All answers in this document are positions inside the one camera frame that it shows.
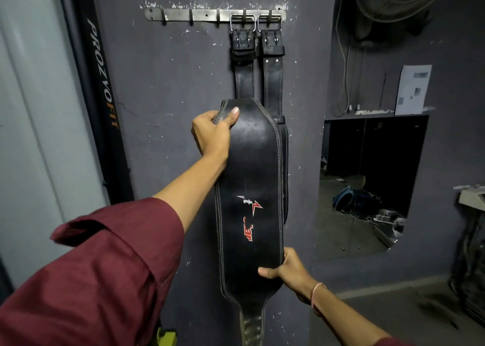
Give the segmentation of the person's right hand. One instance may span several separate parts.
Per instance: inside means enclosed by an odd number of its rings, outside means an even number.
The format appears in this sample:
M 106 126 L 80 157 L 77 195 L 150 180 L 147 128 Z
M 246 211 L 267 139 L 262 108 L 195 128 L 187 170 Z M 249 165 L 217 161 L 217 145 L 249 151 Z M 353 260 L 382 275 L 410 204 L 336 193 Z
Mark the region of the person's right hand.
M 317 281 L 307 272 L 293 248 L 284 247 L 284 260 L 280 266 L 283 283 L 294 291 L 301 302 L 310 304 L 311 291 Z

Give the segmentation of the person's left hand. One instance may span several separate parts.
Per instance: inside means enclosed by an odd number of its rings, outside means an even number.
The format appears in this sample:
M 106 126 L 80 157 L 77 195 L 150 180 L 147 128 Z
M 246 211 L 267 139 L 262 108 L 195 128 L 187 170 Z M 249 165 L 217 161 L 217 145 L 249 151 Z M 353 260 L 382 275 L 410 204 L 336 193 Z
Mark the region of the person's left hand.
M 213 157 L 225 165 L 229 152 L 231 127 L 215 124 L 213 121 L 217 115 L 217 110 L 200 114 L 191 122 L 191 132 L 203 157 Z

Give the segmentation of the black leather belt red logo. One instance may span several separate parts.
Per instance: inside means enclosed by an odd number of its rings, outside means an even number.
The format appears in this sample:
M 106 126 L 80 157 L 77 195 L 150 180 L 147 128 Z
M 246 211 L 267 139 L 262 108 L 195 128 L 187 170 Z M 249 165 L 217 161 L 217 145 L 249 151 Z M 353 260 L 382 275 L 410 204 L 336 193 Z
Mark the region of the black leather belt red logo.
M 255 23 L 230 23 L 235 99 L 213 121 L 240 109 L 225 170 L 215 184 L 221 293 L 239 308 L 241 346 L 263 346 L 266 303 L 282 281 L 258 275 L 284 260 L 282 144 L 263 104 L 261 38 Z

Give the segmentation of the person's right forearm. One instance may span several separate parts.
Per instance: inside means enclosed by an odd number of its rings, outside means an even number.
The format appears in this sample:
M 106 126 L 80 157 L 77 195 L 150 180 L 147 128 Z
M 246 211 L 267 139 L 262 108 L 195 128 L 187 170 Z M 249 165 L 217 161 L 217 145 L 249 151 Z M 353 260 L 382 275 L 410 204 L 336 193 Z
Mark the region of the person's right forearm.
M 320 318 L 334 331 L 343 346 L 375 346 L 391 336 L 338 299 L 327 288 L 316 291 Z

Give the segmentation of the person's left forearm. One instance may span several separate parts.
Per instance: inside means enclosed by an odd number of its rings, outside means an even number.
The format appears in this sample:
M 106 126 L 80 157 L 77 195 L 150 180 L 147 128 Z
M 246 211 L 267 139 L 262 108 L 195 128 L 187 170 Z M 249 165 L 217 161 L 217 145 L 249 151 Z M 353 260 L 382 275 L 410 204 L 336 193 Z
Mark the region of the person's left forearm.
M 185 233 L 226 167 L 227 158 L 228 153 L 203 155 L 189 169 L 152 196 L 164 201 L 176 212 Z

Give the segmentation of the pink wristband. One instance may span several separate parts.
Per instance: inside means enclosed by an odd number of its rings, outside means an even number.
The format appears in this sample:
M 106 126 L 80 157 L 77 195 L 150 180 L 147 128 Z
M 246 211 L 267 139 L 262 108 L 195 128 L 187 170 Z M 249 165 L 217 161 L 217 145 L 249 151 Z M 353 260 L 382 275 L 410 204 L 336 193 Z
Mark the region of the pink wristband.
M 319 309 L 317 308 L 316 306 L 316 291 L 319 287 L 323 287 L 323 288 L 326 288 L 326 285 L 324 285 L 323 283 L 321 282 L 317 282 L 314 287 L 312 288 L 312 291 L 311 291 L 311 296 L 310 296 L 310 306 L 312 308 L 312 310 L 314 311 L 314 313 L 318 316 L 318 317 L 321 317 L 322 314 L 321 312 L 319 311 Z

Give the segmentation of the plain black leather belt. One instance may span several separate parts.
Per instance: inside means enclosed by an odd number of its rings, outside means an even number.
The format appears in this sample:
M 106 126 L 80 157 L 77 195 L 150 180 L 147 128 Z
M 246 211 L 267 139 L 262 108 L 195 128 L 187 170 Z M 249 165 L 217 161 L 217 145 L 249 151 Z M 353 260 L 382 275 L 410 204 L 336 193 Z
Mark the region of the plain black leather belt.
M 279 129 L 282 144 L 283 210 L 288 217 L 288 128 L 282 110 L 283 100 L 283 18 L 280 10 L 269 10 L 257 18 L 260 32 L 260 58 L 263 71 L 263 104 Z

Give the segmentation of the blue bag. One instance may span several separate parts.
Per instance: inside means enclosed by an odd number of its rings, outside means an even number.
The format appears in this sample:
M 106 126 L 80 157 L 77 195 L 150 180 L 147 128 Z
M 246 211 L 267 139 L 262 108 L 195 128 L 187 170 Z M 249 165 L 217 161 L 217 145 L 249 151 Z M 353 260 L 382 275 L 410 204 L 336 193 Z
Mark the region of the blue bag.
M 363 209 L 368 192 L 364 189 L 354 189 L 347 185 L 333 197 L 331 207 L 339 212 L 349 212 Z

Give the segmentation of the yellow-green object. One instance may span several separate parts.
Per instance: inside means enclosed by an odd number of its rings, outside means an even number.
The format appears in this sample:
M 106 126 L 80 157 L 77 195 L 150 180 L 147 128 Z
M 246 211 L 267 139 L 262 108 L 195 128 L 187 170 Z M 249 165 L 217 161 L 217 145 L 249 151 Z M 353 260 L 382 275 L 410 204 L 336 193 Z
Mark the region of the yellow-green object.
M 156 346 L 177 346 L 178 334 L 176 330 L 165 330 L 159 327 L 155 340 Z

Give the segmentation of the maroon shirt sleeve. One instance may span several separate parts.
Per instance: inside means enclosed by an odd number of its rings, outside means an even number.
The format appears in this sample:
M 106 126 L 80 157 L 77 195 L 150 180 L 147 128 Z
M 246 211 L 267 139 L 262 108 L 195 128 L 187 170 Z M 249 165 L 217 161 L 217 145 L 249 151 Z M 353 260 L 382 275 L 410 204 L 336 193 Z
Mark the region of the maroon shirt sleeve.
M 179 216 L 149 197 L 58 226 L 73 249 L 0 306 L 0 346 L 147 346 L 178 269 Z

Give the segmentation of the white paper sheet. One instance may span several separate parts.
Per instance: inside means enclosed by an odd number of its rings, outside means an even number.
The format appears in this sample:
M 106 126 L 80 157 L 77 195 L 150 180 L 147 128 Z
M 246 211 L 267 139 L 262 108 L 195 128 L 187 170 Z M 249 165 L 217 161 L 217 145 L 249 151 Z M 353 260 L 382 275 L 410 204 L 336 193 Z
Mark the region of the white paper sheet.
M 431 77 L 432 65 L 404 65 L 401 71 L 395 116 L 420 115 Z

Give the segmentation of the black machine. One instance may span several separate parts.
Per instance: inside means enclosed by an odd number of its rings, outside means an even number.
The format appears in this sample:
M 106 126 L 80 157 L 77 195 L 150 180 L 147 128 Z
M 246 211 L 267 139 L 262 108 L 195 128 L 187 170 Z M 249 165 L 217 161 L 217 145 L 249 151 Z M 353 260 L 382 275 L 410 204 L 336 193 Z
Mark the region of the black machine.
M 461 310 L 485 328 L 485 212 L 468 210 L 448 285 Z

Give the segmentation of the white box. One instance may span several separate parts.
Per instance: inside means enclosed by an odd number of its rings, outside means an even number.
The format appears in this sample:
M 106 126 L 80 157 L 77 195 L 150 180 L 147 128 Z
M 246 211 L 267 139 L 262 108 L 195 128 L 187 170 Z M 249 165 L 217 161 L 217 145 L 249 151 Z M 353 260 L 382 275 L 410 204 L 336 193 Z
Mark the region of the white box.
M 458 203 L 485 212 L 485 185 L 459 185 Z

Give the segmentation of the metal wall hook rack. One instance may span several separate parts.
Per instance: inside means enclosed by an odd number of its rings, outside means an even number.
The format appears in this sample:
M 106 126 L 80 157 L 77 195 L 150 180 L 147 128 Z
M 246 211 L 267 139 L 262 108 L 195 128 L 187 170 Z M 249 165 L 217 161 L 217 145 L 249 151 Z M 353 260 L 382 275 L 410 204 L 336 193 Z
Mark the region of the metal wall hook rack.
M 163 8 L 147 7 L 144 16 L 148 21 L 167 22 L 210 22 L 215 24 L 250 22 L 258 24 L 266 21 L 285 22 L 286 11 L 275 9 L 201 9 L 201 8 Z

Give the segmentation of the black printed upright post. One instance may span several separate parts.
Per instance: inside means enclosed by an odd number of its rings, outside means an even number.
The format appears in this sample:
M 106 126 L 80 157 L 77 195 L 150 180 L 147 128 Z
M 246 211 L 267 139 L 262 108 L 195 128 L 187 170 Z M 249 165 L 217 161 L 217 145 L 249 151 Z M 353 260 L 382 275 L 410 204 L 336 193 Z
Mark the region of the black printed upright post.
M 94 144 L 111 204 L 135 200 L 95 0 L 61 0 Z

